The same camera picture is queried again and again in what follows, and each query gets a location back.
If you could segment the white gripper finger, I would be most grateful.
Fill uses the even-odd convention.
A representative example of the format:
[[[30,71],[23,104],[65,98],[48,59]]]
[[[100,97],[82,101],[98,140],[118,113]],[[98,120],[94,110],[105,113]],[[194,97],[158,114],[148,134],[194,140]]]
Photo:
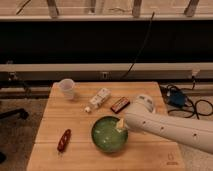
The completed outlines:
[[[118,129],[123,129],[125,126],[124,126],[124,119],[121,118],[117,123],[116,123],[116,128]]]

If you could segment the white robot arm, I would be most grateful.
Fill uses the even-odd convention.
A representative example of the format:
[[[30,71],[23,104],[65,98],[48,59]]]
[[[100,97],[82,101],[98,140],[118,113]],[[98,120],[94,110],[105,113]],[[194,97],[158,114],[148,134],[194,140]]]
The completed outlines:
[[[116,124],[119,131],[146,131],[160,137],[213,154],[213,122],[156,113],[153,99],[140,94]]]

